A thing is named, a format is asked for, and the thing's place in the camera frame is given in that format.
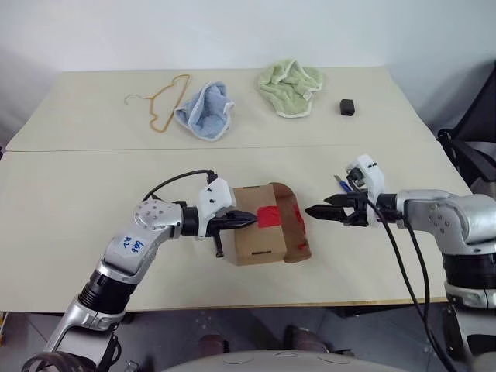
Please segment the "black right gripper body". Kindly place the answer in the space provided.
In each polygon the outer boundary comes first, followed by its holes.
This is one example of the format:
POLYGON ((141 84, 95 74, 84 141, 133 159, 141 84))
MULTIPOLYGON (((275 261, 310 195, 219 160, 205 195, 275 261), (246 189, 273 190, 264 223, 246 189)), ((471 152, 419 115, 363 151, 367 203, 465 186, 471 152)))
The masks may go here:
POLYGON ((344 195, 345 201, 343 208, 351 208, 350 214, 345 214, 343 225, 367 227, 369 222, 367 219, 367 199, 358 193, 347 193, 344 195))

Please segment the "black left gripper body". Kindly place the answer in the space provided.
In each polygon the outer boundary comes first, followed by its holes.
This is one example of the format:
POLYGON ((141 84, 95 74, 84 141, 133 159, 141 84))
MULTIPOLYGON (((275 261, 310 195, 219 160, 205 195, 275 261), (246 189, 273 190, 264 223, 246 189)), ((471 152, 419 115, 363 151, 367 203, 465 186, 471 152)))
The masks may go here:
POLYGON ((227 212, 224 216, 214 217, 208 222, 205 236, 213 238, 215 244, 215 255, 217 258, 224 257, 220 232, 229 229, 231 217, 232 213, 227 212))

